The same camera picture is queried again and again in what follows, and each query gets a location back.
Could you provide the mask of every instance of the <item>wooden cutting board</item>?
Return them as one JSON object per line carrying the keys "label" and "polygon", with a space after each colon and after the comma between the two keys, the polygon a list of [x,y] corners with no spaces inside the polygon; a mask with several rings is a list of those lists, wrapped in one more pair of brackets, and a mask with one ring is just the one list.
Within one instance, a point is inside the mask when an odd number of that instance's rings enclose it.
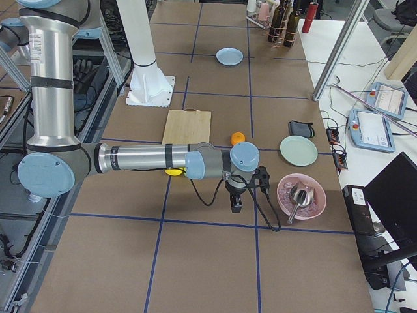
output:
{"label": "wooden cutting board", "polygon": [[210,142],[210,111],[169,110],[162,144]]}

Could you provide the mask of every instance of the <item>metal utensil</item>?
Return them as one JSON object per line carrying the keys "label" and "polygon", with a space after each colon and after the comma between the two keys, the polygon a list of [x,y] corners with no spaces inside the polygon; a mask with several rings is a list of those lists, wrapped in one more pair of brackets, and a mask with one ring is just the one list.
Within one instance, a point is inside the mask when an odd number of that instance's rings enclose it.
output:
{"label": "metal utensil", "polygon": [[299,182],[290,191],[290,197],[295,203],[287,223],[292,224],[299,207],[308,207],[314,198],[314,188]]}

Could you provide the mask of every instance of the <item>light green plate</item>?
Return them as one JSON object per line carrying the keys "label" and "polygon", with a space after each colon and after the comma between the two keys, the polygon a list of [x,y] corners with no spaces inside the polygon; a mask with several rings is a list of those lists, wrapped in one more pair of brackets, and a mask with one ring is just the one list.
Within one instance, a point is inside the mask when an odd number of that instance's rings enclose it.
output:
{"label": "light green plate", "polygon": [[317,160],[317,148],[314,143],[302,136],[284,138],[280,145],[285,160],[296,166],[307,166]]}

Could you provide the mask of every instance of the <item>black monitor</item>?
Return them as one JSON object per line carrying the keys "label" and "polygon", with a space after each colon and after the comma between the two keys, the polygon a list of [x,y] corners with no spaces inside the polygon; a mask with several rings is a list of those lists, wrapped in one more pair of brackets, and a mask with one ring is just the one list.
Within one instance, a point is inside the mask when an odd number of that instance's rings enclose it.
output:
{"label": "black monitor", "polygon": [[400,247],[371,263],[381,266],[408,258],[417,269],[417,165],[401,152],[365,187],[364,194]]}

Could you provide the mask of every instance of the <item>black bag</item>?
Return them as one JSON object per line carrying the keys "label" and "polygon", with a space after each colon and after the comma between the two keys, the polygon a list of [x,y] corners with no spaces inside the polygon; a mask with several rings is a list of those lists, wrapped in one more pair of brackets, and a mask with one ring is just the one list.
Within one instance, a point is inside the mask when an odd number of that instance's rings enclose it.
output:
{"label": "black bag", "polygon": [[395,10],[392,14],[403,25],[415,26],[417,25],[417,0],[404,0],[400,4],[395,5]]}

